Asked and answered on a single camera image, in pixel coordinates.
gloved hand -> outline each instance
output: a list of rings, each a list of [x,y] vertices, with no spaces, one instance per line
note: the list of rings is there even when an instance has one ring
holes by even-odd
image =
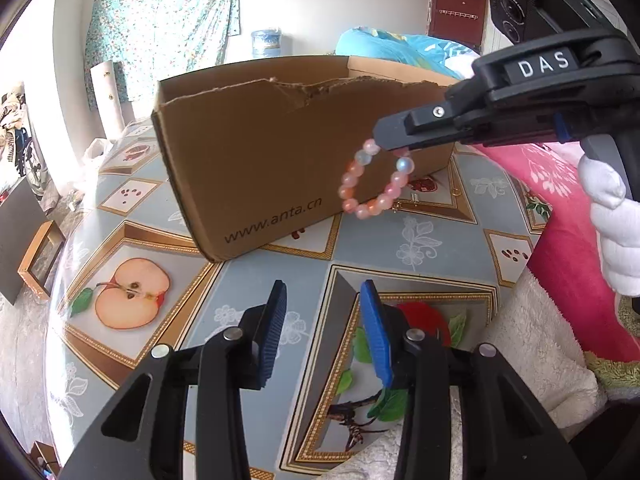
[[[625,184],[609,164],[583,155],[578,177],[592,201],[604,279],[624,296],[640,296],[640,203],[625,198]]]

pink bead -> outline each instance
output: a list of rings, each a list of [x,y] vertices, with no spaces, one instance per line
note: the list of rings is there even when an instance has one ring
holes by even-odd
[[[353,173],[345,173],[342,176],[342,185],[344,187],[354,187],[357,183],[358,183],[358,177],[355,176]]]
[[[351,164],[347,167],[347,172],[355,176],[362,176],[364,173],[364,166],[361,166],[355,160],[352,160]]]
[[[382,213],[382,209],[380,209],[380,206],[378,205],[377,198],[372,198],[367,202],[367,209],[369,209],[369,215],[371,216],[377,216]]]
[[[373,156],[378,154],[378,152],[380,151],[380,146],[376,144],[375,140],[367,139],[364,141],[364,144],[362,145],[362,149],[366,153],[369,153],[369,155]]]
[[[352,213],[358,207],[358,201],[354,198],[348,198],[342,202],[342,210],[345,213]]]
[[[391,153],[397,157],[407,156],[409,155],[409,148],[398,148],[397,150],[393,150]]]
[[[391,209],[391,206],[394,204],[394,199],[391,198],[388,194],[378,195],[378,207],[384,211],[385,209]]]
[[[396,184],[387,184],[385,187],[385,195],[387,195],[390,199],[395,200],[400,196],[402,188],[396,186]]]
[[[394,171],[391,174],[391,183],[394,186],[404,187],[408,182],[409,182],[409,176],[406,173],[400,173],[399,171]]]
[[[356,216],[360,220],[369,218],[369,207],[367,206],[367,204],[360,204],[359,206],[357,206]]]
[[[343,200],[353,197],[353,187],[340,186],[338,188],[338,196]]]

cardboard box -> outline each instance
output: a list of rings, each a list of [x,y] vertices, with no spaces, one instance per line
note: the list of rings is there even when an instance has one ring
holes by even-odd
[[[455,82],[353,56],[259,59],[159,82],[152,120],[200,251],[228,260],[340,212],[340,177],[378,118],[440,100]],[[444,168],[451,150],[414,152],[414,176]],[[395,163],[375,156],[356,198],[380,193]]]

red door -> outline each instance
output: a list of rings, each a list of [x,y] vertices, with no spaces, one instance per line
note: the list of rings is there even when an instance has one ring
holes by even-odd
[[[480,52],[485,13],[486,0],[431,0],[427,34]]]

floral curtain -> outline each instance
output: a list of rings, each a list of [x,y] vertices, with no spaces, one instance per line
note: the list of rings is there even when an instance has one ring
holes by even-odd
[[[84,51],[89,69],[113,60],[120,101],[152,97],[156,81],[221,64],[226,38],[240,34],[239,0],[94,0]]]

